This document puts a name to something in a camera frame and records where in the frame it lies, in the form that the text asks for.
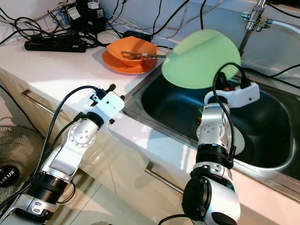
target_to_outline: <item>orange plate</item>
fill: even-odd
[[[127,66],[127,65],[123,64],[119,59],[113,57],[108,51],[105,51],[104,53],[102,53],[102,58],[103,58],[104,63],[110,69],[113,69],[115,71],[125,73],[125,74],[143,74],[143,73],[146,73],[146,72],[152,70],[158,62],[158,60],[156,58],[156,59],[153,59],[153,60],[146,60],[146,62],[143,63],[140,66],[130,67],[130,66]]]

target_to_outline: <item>green plate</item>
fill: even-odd
[[[171,83],[191,89],[212,86],[217,70],[227,62],[241,64],[235,44],[216,30],[200,30],[183,39],[162,65],[164,77]],[[232,78],[238,69],[232,65],[222,72]]]

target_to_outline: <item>stainless steel sink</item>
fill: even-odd
[[[260,100],[231,109],[233,123],[245,139],[234,169],[300,202],[300,99],[259,86]],[[159,66],[126,95],[124,113],[195,147],[199,109],[208,91],[169,83]]]

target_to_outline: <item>chopsticks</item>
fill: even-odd
[[[122,56],[129,60],[152,60],[155,58],[165,58],[166,55],[150,54],[143,52],[126,52],[121,51]]]

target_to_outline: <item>fan grille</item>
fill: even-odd
[[[38,164],[44,144],[39,133],[19,125],[0,125],[0,168],[14,165],[20,171],[18,181],[0,187],[0,202],[18,191]]]

